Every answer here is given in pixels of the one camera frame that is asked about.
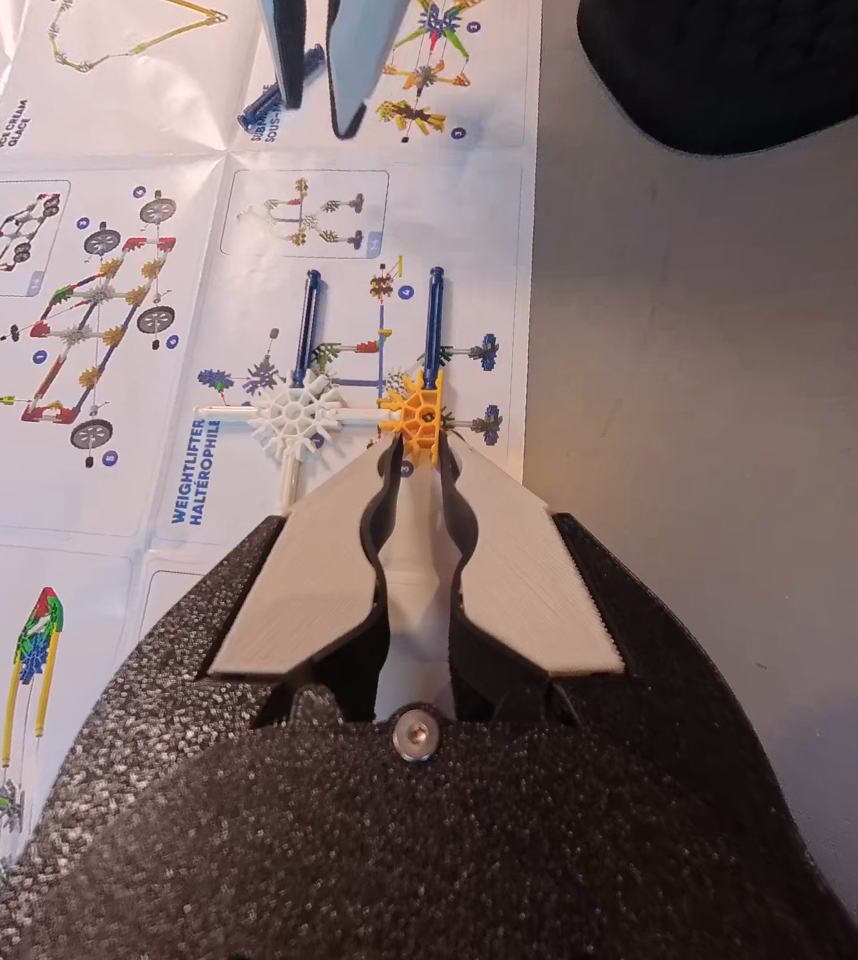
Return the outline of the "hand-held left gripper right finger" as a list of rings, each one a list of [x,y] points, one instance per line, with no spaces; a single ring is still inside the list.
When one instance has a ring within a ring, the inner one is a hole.
[[[461,438],[441,440],[439,471],[459,550],[448,642],[459,720],[540,720],[557,682],[623,675],[546,503]]]

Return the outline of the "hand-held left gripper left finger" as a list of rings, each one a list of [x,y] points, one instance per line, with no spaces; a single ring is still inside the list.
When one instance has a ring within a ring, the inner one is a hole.
[[[317,683],[344,719],[374,719],[390,639],[378,554],[395,525],[402,459],[402,440],[385,438],[309,493],[246,583],[208,674],[280,683],[264,718]]]

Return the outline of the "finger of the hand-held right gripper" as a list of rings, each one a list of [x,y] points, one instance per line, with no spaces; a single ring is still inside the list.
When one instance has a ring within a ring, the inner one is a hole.
[[[259,1],[258,7],[284,106],[297,110],[304,90],[307,2]]]
[[[326,55],[332,127],[353,138],[387,63],[409,1],[329,1]]]

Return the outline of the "blue plastic rod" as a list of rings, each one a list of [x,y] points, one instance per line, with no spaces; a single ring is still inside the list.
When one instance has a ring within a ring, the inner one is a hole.
[[[322,75],[325,66],[326,54],[321,44],[306,50],[303,57],[304,88]],[[238,122],[248,134],[260,136],[275,131],[279,118],[286,109],[280,84],[275,81],[265,86],[259,96],[244,108],[238,115]]]
[[[312,364],[315,344],[315,327],[317,324],[317,317],[321,304],[323,286],[324,285],[320,271],[316,269],[308,270],[302,306],[298,347],[296,350],[295,363],[291,374],[291,383],[293,386],[298,388],[304,387],[306,374]]]
[[[430,270],[426,341],[423,361],[423,384],[435,389],[441,364],[441,335],[443,319],[444,269],[435,266]]]

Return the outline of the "white snowflake connector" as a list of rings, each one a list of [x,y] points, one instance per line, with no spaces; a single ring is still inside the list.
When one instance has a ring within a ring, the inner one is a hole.
[[[338,412],[344,406],[332,380],[309,368],[300,386],[286,382],[256,402],[247,423],[268,457],[302,462],[316,450],[316,436],[328,440],[341,430]]]

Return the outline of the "orange fan-shaped connector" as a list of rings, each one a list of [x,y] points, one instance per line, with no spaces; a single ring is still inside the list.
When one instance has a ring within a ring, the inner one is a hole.
[[[414,377],[400,374],[387,387],[387,396],[378,400],[381,410],[379,428],[402,438],[403,450],[414,466],[438,464],[442,434],[443,371],[432,370],[434,378],[425,382],[425,370]]]

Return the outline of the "white printed instruction sheet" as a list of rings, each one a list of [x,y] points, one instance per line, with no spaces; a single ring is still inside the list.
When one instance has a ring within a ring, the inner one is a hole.
[[[0,894],[117,666],[277,512],[247,422],[312,364],[380,408],[444,269],[444,423],[522,475],[540,2],[409,2],[357,134],[261,135],[256,2],[0,2]]]

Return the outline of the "dark cloth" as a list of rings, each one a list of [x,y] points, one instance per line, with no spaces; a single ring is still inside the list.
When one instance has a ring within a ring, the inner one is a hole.
[[[858,115],[858,1],[583,1],[581,46],[627,117],[732,156]]]

